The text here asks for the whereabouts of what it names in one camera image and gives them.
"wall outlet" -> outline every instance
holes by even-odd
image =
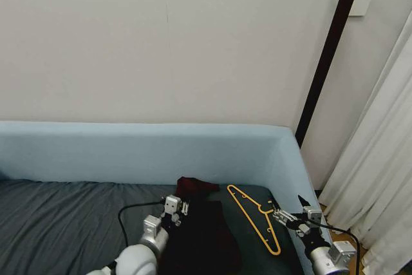
[[[349,16],[365,16],[371,0],[354,0]]]

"black pole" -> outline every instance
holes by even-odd
[[[326,76],[328,75],[329,67],[332,63],[333,56],[335,55],[339,40],[341,39],[352,4],[353,0],[339,0],[337,3],[328,36],[326,37],[326,41],[323,46],[321,58],[319,59],[314,79],[304,104],[301,119],[299,121],[299,125],[297,126],[295,137],[299,147],[302,146],[304,136],[306,135],[310,120],[314,114],[316,103],[321,94]]]

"dark red cloth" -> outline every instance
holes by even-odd
[[[219,201],[204,200],[219,185],[181,177],[176,196],[190,200],[189,214],[170,233],[159,263],[159,274],[235,274],[241,253],[223,216]]]

